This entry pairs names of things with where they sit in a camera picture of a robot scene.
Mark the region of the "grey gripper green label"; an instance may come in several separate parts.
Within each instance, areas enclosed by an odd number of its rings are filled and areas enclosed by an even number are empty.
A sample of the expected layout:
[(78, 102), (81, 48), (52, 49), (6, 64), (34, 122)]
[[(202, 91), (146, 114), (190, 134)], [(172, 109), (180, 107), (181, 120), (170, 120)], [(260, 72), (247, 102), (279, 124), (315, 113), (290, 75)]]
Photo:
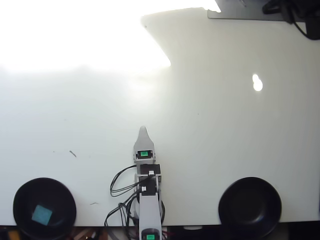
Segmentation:
[(135, 164), (154, 164), (156, 161), (153, 150), (155, 145), (151, 140), (148, 130), (145, 126), (141, 126), (138, 137), (133, 146), (133, 161)]

